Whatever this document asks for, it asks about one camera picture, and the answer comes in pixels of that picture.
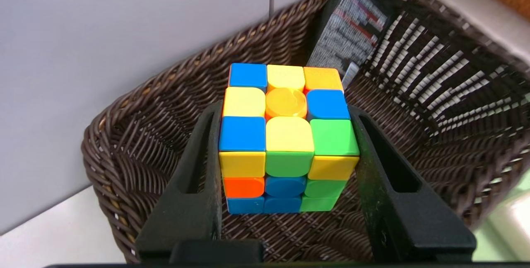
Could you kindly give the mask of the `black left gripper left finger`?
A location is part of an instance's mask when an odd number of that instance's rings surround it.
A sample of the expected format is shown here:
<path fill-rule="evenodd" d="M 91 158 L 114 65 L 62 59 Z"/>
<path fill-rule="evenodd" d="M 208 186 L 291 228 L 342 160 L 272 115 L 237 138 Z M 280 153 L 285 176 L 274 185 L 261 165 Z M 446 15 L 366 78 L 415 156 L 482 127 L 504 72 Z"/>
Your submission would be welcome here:
<path fill-rule="evenodd" d="M 210 261 L 222 220 L 216 158 L 221 103 L 200 115 L 176 170 L 149 215 L 136 247 L 141 261 Z"/>

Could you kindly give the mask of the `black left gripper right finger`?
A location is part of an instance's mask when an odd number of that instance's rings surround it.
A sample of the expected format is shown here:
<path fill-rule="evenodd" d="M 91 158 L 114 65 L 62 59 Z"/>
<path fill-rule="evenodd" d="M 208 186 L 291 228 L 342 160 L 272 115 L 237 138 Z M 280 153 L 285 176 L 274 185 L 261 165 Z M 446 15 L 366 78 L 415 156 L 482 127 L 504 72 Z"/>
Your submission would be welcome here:
<path fill-rule="evenodd" d="M 349 106 L 360 160 L 358 194 L 380 263 L 470 263 L 477 240 L 379 126 Z"/>

